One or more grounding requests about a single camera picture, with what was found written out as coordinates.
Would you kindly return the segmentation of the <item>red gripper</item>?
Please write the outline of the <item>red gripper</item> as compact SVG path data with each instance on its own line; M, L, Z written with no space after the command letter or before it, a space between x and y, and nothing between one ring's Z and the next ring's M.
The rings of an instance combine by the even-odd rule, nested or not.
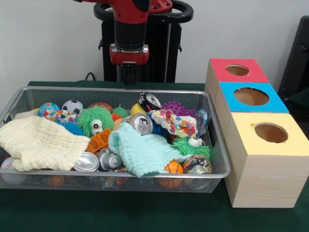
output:
M145 65L149 59L149 46L144 45L142 49L126 51L117 48L114 43L110 45L110 58L114 65L124 64L125 84L135 84L136 65Z

